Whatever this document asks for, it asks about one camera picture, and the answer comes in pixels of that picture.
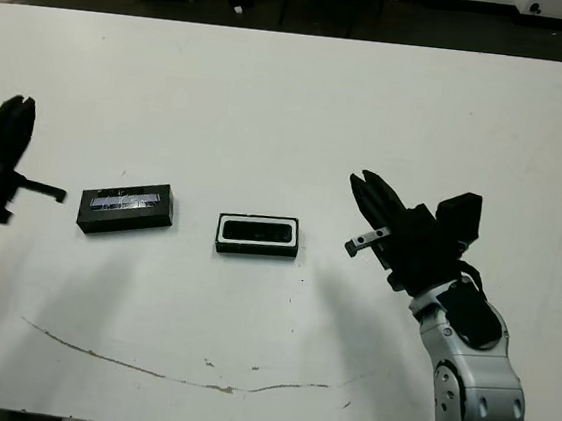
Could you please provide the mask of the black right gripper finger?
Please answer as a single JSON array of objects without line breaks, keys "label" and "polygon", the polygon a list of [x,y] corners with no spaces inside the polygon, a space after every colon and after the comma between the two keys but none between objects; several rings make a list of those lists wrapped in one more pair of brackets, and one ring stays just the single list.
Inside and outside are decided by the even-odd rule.
[{"label": "black right gripper finger", "polygon": [[376,194],[369,184],[356,174],[350,175],[349,182],[355,202],[364,219],[373,229],[383,228],[385,220],[381,212],[382,206],[377,202]]},{"label": "black right gripper finger", "polygon": [[362,174],[365,182],[376,194],[377,202],[382,206],[381,212],[385,220],[385,226],[396,226],[401,213],[405,211],[405,206],[395,190],[374,172],[364,170]]}]

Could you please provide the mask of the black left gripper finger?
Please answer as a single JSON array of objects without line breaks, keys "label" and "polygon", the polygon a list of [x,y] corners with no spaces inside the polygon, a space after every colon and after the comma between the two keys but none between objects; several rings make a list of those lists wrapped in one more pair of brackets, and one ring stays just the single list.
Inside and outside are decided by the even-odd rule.
[{"label": "black left gripper finger", "polygon": [[23,98],[14,96],[0,105],[0,161],[17,161],[18,116]]},{"label": "black left gripper finger", "polygon": [[27,98],[23,102],[22,115],[20,116],[19,134],[18,134],[18,144],[16,147],[16,153],[14,156],[14,165],[16,166],[23,154],[25,153],[28,145],[31,142],[31,136],[33,135],[33,129],[35,126],[35,116],[36,116],[36,102],[32,98]]}]

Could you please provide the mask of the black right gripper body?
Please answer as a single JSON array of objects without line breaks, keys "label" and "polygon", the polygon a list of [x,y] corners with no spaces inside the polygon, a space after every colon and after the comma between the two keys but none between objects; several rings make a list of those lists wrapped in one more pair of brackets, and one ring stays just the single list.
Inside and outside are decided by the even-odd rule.
[{"label": "black right gripper body", "polygon": [[460,278],[458,242],[447,236],[425,205],[411,209],[396,205],[387,211],[363,210],[369,233],[345,242],[349,256],[370,248],[394,291],[422,294]]}]

